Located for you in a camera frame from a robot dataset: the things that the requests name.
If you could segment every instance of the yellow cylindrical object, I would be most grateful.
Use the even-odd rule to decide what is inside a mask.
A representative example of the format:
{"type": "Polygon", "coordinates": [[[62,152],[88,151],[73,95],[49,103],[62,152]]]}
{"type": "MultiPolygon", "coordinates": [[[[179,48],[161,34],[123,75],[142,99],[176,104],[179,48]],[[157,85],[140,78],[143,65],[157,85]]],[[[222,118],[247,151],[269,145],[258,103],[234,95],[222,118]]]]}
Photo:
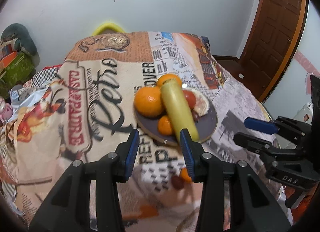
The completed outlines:
{"type": "Polygon", "coordinates": [[[188,129],[193,141],[199,141],[191,110],[178,82],[175,79],[165,81],[160,92],[178,142],[180,143],[180,131],[184,128],[188,129]]]}
{"type": "Polygon", "coordinates": [[[112,22],[107,22],[95,29],[95,31],[92,33],[92,36],[100,35],[107,29],[113,30],[114,32],[124,32],[124,30],[120,26],[112,22]]]}

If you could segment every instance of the white wall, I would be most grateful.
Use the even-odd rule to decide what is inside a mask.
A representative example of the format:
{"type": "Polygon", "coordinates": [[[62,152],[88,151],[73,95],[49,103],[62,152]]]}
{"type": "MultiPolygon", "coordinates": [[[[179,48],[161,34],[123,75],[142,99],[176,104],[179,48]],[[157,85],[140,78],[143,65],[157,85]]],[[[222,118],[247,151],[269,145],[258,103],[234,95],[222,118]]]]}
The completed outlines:
{"type": "Polygon", "coordinates": [[[247,28],[245,29],[242,41],[240,43],[240,46],[239,46],[239,49],[238,49],[238,52],[237,52],[237,55],[236,55],[236,57],[238,59],[241,57],[241,54],[242,54],[243,49],[244,49],[244,46],[247,43],[251,28],[252,28],[252,25],[253,25],[254,18],[256,17],[258,5],[259,5],[259,0],[253,0],[253,5],[252,5],[252,9],[251,9],[251,14],[250,14],[250,17],[249,17],[249,20],[248,20],[247,28]]]}
{"type": "Polygon", "coordinates": [[[37,69],[61,63],[74,43],[111,21],[125,31],[208,36],[215,55],[235,56],[254,0],[8,0],[0,32],[25,25],[40,56],[37,69]]]}
{"type": "MultiPolygon", "coordinates": [[[[320,70],[320,16],[309,2],[306,25],[298,50],[320,70]]],[[[294,117],[305,103],[311,102],[306,95],[306,70],[292,60],[279,84],[264,103],[273,118],[277,116],[294,117]]]]}

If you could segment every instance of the orange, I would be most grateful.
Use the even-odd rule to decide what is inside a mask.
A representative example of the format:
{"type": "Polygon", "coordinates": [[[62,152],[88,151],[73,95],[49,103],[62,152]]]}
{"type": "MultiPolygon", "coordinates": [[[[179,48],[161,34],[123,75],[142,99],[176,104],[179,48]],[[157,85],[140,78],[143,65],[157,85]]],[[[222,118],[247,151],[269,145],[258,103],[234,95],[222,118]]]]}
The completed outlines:
{"type": "Polygon", "coordinates": [[[162,85],[165,81],[167,81],[169,79],[173,79],[173,78],[175,78],[177,80],[178,84],[182,87],[181,79],[175,74],[165,74],[165,75],[161,76],[157,81],[157,86],[162,87],[162,85]]]}
{"type": "Polygon", "coordinates": [[[192,182],[192,179],[189,177],[186,167],[182,168],[182,170],[180,171],[180,175],[179,176],[180,176],[180,178],[182,178],[187,183],[191,183],[192,182]]]}
{"type": "Polygon", "coordinates": [[[169,120],[169,117],[167,115],[164,115],[163,117],[160,118],[158,122],[158,131],[162,135],[172,135],[173,134],[173,129],[171,122],[169,120]]]}
{"type": "Polygon", "coordinates": [[[136,110],[145,117],[157,117],[164,110],[160,88],[157,86],[140,88],[134,97],[133,104],[136,110]]]}

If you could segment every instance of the blue handle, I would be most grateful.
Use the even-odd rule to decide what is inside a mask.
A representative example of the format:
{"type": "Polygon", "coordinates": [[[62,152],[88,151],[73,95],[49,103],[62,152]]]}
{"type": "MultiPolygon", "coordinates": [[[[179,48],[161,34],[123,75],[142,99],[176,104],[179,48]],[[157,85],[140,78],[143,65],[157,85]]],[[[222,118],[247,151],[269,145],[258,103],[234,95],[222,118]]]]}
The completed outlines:
{"type": "Polygon", "coordinates": [[[254,119],[251,117],[248,117],[244,120],[244,126],[248,129],[256,130],[265,134],[276,134],[279,130],[278,127],[276,127],[271,122],[262,121],[259,119],[254,119]]]}

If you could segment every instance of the wooden baseboard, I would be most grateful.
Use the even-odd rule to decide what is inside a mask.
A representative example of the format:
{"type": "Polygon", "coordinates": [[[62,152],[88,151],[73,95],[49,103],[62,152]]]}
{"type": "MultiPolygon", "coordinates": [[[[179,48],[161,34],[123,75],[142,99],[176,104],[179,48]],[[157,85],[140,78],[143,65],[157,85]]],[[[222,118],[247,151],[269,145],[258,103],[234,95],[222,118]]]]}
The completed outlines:
{"type": "Polygon", "coordinates": [[[219,56],[219,55],[212,55],[216,60],[234,60],[236,62],[239,62],[239,59],[237,57],[233,56],[219,56]]]}

